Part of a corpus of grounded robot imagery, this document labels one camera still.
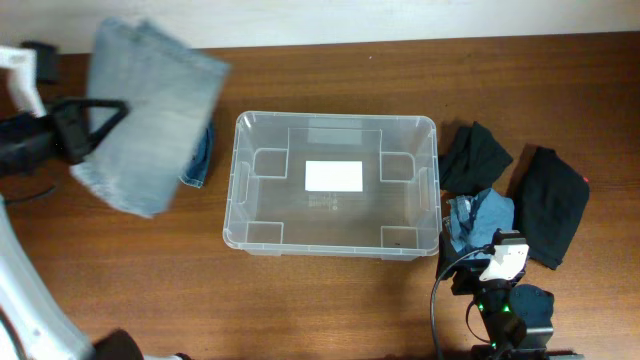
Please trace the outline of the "light blue jeans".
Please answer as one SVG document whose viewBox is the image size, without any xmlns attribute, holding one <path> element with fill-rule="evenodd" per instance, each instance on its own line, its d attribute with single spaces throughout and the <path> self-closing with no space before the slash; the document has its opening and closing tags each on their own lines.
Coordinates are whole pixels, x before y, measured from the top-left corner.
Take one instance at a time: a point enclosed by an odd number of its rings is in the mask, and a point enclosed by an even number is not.
<svg viewBox="0 0 640 360">
<path fill-rule="evenodd" d="M 87 95 L 127 103 L 123 118 L 72 176 L 111 207 L 151 218 L 166 211 L 199 157 L 229 64 L 191 49 L 149 21 L 104 20 Z"/>
</svg>

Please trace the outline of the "dark blue jeans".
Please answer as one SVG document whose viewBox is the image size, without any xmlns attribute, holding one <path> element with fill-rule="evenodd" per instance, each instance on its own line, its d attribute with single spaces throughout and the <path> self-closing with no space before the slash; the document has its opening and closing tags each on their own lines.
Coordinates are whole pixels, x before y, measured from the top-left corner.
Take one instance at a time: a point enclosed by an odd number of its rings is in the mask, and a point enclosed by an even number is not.
<svg viewBox="0 0 640 360">
<path fill-rule="evenodd" d="M 195 147 L 189 164 L 179 177 L 183 184 L 194 188 L 203 187 L 214 148 L 214 136 L 214 126 L 210 122 Z"/>
</svg>

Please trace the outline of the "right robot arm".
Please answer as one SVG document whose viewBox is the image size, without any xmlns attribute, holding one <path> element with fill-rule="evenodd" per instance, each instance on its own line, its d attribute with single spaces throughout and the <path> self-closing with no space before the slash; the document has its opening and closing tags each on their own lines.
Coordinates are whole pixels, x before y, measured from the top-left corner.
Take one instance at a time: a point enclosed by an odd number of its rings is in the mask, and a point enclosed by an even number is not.
<svg viewBox="0 0 640 360">
<path fill-rule="evenodd" d="M 550 351 L 554 334 L 554 294 L 521 284 L 529 245 L 516 230 L 498 229 L 488 244 L 459 254 L 448 236 L 439 236 L 438 267 L 430 296 L 430 327 L 437 357 L 444 352 L 436 326 L 436 297 L 442 281 L 454 296 L 468 296 L 467 312 L 479 312 L 487 336 L 477 336 L 470 359 L 582 359 L 571 350 Z"/>
</svg>

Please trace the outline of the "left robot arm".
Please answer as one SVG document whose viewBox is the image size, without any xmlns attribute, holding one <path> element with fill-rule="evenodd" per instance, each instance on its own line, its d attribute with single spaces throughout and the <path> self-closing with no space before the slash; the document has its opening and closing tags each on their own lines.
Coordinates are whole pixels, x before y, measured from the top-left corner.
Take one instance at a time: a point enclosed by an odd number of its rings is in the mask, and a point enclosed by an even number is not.
<svg viewBox="0 0 640 360">
<path fill-rule="evenodd" d="M 75 165 L 129 113 L 121 100 L 64 98 L 1 121 L 1 175 L 29 173 L 51 158 Z M 7 359 L 138 359 L 142 353 L 123 329 L 91 341 L 61 310 L 20 244 L 10 205 L 42 198 L 55 188 L 1 199 L 1 357 Z"/>
</svg>

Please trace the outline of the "crumpled light blue cloth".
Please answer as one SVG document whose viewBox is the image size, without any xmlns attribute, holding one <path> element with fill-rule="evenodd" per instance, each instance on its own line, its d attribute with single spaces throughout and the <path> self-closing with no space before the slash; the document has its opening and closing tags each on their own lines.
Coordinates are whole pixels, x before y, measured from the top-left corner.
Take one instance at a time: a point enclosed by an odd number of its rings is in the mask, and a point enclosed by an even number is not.
<svg viewBox="0 0 640 360">
<path fill-rule="evenodd" d="M 497 230 L 513 229 L 513 200 L 491 188 L 475 196 L 457 196 L 448 203 L 450 213 L 444 225 L 453 249 L 460 256 L 490 244 Z"/>
</svg>

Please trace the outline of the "black folded cloth left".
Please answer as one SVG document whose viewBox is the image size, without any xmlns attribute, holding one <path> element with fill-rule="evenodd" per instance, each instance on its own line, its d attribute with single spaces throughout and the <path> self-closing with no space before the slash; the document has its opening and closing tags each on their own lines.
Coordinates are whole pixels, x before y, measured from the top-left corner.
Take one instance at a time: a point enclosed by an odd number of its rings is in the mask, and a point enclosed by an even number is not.
<svg viewBox="0 0 640 360">
<path fill-rule="evenodd" d="M 459 195 L 475 195 L 499 179 L 513 157 L 478 122 L 460 127 L 449 148 L 439 157 L 442 190 Z"/>
</svg>

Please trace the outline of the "black folded cloth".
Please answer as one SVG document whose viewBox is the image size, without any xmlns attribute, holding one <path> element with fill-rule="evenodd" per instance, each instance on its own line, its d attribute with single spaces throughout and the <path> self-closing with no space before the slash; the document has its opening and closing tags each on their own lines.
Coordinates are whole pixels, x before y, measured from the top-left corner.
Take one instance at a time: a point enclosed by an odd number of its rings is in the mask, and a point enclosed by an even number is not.
<svg viewBox="0 0 640 360">
<path fill-rule="evenodd" d="M 555 270 L 563 262 L 590 196 L 588 181 L 550 148 L 538 147 L 515 193 L 514 228 L 529 256 Z"/>
<path fill-rule="evenodd" d="M 478 122 L 460 127 L 449 148 L 439 157 L 442 190 L 459 195 L 475 195 L 499 179 L 513 157 Z"/>
</svg>

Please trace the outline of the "clear plastic storage bin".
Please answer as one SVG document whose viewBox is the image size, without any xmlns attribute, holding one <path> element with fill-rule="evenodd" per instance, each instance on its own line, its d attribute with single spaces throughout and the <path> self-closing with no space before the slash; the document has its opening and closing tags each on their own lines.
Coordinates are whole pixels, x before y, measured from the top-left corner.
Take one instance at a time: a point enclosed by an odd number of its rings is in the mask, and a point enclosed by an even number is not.
<svg viewBox="0 0 640 360">
<path fill-rule="evenodd" d="M 426 116 L 244 112 L 223 239 L 251 255 L 433 256 L 442 231 L 437 145 Z M 363 191 L 306 191 L 307 161 L 361 161 Z"/>
</svg>

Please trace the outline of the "black folded cloth right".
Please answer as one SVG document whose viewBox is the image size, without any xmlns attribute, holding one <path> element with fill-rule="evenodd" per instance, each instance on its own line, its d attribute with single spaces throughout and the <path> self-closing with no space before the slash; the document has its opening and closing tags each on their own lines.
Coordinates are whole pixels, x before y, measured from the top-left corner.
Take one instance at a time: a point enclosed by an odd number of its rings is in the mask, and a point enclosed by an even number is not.
<svg viewBox="0 0 640 360">
<path fill-rule="evenodd" d="M 529 256 L 555 270 L 563 262 L 590 196 L 588 181 L 550 148 L 538 147 L 515 193 L 514 228 Z"/>
</svg>

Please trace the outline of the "white label in bin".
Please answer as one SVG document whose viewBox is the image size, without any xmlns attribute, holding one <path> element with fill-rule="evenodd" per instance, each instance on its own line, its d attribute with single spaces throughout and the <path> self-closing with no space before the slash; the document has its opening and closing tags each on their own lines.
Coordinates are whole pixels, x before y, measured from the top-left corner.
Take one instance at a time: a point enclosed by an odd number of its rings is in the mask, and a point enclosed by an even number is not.
<svg viewBox="0 0 640 360">
<path fill-rule="evenodd" d="M 307 161 L 305 185 L 309 192 L 362 192 L 361 161 Z"/>
</svg>

